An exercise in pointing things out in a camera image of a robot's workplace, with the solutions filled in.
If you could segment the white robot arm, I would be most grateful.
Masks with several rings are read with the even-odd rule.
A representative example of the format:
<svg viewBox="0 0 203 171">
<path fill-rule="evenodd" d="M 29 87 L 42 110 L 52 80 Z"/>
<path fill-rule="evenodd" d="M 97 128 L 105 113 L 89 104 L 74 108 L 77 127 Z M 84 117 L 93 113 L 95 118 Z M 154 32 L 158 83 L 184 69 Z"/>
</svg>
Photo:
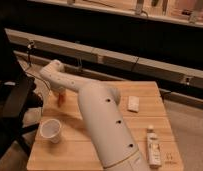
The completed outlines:
<svg viewBox="0 0 203 171">
<path fill-rule="evenodd" d="M 151 171 L 119 110 L 116 87 L 65 73 L 59 60 L 44 66 L 40 76 L 56 92 L 77 93 L 79 111 L 104 171 Z"/>
</svg>

